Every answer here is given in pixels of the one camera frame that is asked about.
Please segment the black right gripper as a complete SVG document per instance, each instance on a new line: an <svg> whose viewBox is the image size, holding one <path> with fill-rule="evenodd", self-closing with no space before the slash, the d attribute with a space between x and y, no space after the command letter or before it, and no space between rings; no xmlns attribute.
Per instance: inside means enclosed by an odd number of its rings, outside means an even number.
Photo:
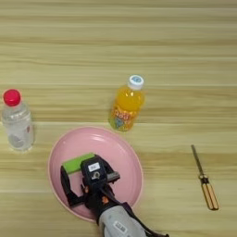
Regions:
<svg viewBox="0 0 237 237"><path fill-rule="evenodd" d="M120 179L119 173L112 169L108 163L105 164L105 169L108 182L114 183ZM123 213L123 207L115 198L109 184L105 184L103 187L92 191L82 183L82 195L78 196L71 190L69 172L64 167L60 168L60 180L70 208L85 204L95 217L101 217L103 213L112 216L119 216Z"/></svg>

